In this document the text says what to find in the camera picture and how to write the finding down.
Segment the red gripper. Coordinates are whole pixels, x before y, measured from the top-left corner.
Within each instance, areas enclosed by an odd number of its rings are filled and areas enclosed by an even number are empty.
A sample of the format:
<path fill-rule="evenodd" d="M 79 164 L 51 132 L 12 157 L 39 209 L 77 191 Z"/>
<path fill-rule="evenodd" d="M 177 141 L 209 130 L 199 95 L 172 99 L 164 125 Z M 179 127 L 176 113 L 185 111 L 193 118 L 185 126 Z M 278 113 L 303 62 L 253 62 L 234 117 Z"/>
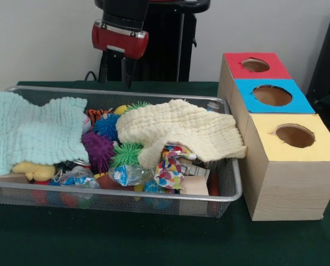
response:
<path fill-rule="evenodd" d="M 91 33 L 92 44 L 95 49 L 103 50 L 99 66 L 99 83 L 107 81 L 107 52 L 112 50 L 122 53 L 121 60 L 122 82 L 129 88 L 132 80 L 131 59 L 141 58 L 148 45 L 148 32 L 135 32 L 107 25 L 96 20 Z"/>

